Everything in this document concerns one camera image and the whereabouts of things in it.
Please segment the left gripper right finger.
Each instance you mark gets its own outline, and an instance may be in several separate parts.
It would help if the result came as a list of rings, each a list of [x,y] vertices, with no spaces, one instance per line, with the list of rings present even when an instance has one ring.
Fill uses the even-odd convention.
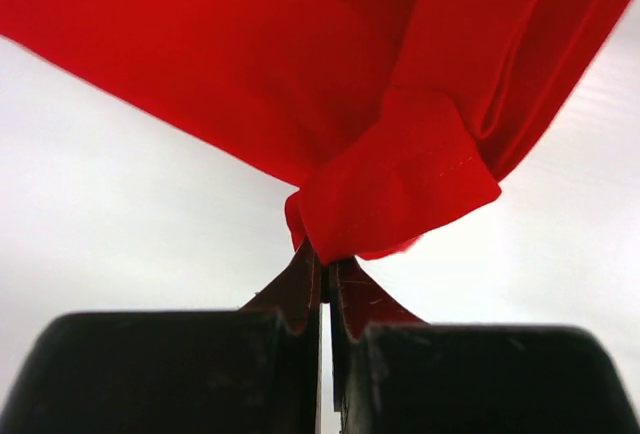
[[[429,324],[355,260],[329,267],[345,433],[634,433],[606,350],[573,326]]]

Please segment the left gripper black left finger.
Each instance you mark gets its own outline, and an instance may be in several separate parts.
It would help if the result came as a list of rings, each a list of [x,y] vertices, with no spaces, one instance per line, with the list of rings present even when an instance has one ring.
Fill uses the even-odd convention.
[[[322,268],[309,245],[234,311],[72,313],[27,356],[5,433],[315,433]]]

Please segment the red teddy bear t-shirt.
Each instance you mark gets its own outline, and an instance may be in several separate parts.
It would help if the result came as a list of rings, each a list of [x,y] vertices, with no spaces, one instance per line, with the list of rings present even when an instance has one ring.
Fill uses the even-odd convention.
[[[1,32],[296,187],[377,259],[493,202],[631,0],[1,0]]]

